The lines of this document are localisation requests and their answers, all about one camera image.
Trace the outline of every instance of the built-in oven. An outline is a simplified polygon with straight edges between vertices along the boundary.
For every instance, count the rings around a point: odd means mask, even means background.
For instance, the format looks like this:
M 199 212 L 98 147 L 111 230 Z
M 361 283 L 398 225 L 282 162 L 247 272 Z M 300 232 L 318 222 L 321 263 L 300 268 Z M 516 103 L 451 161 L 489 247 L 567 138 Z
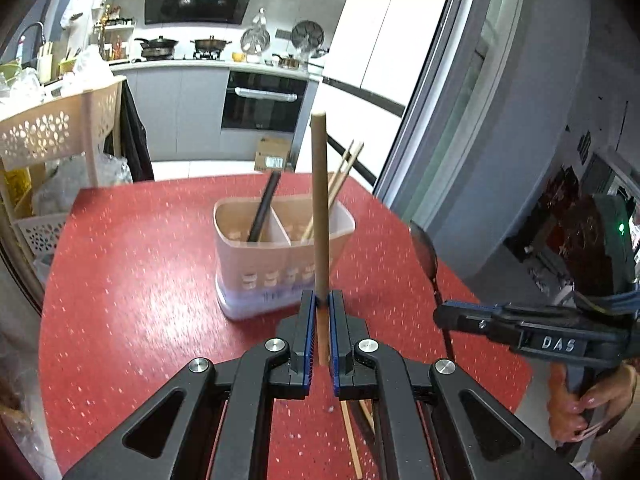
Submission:
M 222 128 L 295 133 L 306 85 L 300 79 L 232 70 Z

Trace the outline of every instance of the black cloth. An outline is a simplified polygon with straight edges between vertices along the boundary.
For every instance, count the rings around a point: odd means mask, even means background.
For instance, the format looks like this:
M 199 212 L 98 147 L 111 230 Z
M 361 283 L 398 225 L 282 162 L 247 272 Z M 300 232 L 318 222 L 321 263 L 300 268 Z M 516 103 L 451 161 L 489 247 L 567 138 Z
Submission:
M 155 180 L 154 168 L 146 146 L 146 130 L 133 101 L 133 94 L 126 81 L 122 83 L 120 106 L 120 143 L 126 157 L 133 182 Z M 113 134 L 105 140 L 104 152 L 113 155 Z

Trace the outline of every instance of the cabinet door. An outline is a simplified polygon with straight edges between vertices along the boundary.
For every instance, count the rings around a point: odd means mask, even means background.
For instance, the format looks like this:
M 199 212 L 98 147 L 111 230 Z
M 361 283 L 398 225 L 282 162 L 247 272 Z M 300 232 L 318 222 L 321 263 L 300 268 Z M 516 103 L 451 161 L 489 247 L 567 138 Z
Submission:
M 220 150 L 220 126 L 229 70 L 205 67 L 182 72 L 178 97 L 178 157 L 215 160 Z
M 408 104 L 445 2 L 391 0 L 362 88 Z
M 324 76 L 360 87 L 390 1 L 346 1 L 324 58 Z
M 136 108 L 146 128 L 151 160 L 175 160 L 177 106 L 182 70 L 144 68 L 138 71 Z

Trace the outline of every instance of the metal screw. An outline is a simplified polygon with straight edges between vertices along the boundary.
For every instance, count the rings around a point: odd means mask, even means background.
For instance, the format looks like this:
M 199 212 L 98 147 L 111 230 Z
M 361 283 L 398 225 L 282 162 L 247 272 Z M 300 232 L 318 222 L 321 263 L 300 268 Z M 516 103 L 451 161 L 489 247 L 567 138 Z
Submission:
M 204 357 L 196 357 L 189 363 L 189 370 L 191 370 L 194 374 L 199 374 L 207 368 L 209 368 L 209 361 L 207 361 Z
M 282 350 L 284 348 L 284 341 L 282 339 L 279 339 L 277 337 L 274 337 L 273 339 L 269 339 L 265 344 L 264 347 L 269 351 L 269 352 L 279 352 L 280 350 Z
M 436 370 L 443 375 L 449 375 L 456 371 L 456 365 L 448 359 L 436 361 Z
M 379 346 L 378 342 L 373 339 L 363 339 L 358 343 L 358 348 L 367 354 L 375 352 Z

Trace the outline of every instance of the speckled red tabletop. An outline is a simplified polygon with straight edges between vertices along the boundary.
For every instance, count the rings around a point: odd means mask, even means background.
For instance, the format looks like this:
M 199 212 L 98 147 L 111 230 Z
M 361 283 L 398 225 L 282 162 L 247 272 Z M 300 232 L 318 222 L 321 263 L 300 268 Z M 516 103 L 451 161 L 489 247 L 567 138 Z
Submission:
M 42 397 L 62 472 L 191 358 L 240 357 L 292 314 L 230 322 L 216 300 L 213 206 L 229 196 L 260 196 L 266 181 L 215 177 L 80 193 L 56 253 L 40 332 Z M 278 194 L 306 193 L 310 184 L 309 175 L 284 174 Z M 442 357 L 431 287 L 407 228 L 354 180 L 340 200 L 357 225 L 331 276 L 347 312 L 405 357 Z M 446 265 L 438 279 L 444 298 L 474 301 Z M 529 367 L 484 338 L 455 334 L 453 341 L 458 363 L 513 411 Z M 369 450 L 356 439 L 365 478 L 374 479 Z M 355 478 L 326 368 L 314 367 L 306 400 L 276 401 L 269 478 Z

